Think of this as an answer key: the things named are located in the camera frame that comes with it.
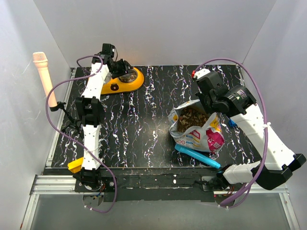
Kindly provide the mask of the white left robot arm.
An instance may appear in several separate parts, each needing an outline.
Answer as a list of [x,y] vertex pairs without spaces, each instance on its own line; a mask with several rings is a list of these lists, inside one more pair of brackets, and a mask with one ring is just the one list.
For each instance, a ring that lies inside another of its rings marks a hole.
[[78,117],[83,130],[83,162],[81,164],[80,182],[90,191],[96,192],[102,187],[99,177],[99,132],[104,120],[103,106],[100,101],[101,91],[108,74],[112,78],[121,77],[132,66],[125,60],[113,61],[106,55],[94,55],[92,70],[87,78],[85,90],[75,100]]

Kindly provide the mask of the pet food bag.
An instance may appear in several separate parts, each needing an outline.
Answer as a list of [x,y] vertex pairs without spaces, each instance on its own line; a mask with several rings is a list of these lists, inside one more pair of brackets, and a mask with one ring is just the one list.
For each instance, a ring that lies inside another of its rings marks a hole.
[[197,151],[217,152],[224,145],[217,113],[206,112],[199,100],[187,101],[173,108],[168,121],[170,135],[181,146]]

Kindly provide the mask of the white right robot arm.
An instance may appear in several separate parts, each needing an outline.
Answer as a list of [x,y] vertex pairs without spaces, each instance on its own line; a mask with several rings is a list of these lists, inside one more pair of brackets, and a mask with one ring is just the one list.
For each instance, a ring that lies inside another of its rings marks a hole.
[[242,85],[228,88],[217,72],[208,69],[193,72],[192,78],[199,88],[196,96],[204,110],[226,115],[244,132],[261,156],[261,160],[255,163],[222,169],[217,174],[220,189],[226,191],[234,184],[249,183],[257,176],[258,185],[272,190],[284,184],[306,163],[303,154],[295,154],[286,147],[270,125],[264,123],[260,107],[248,88]]

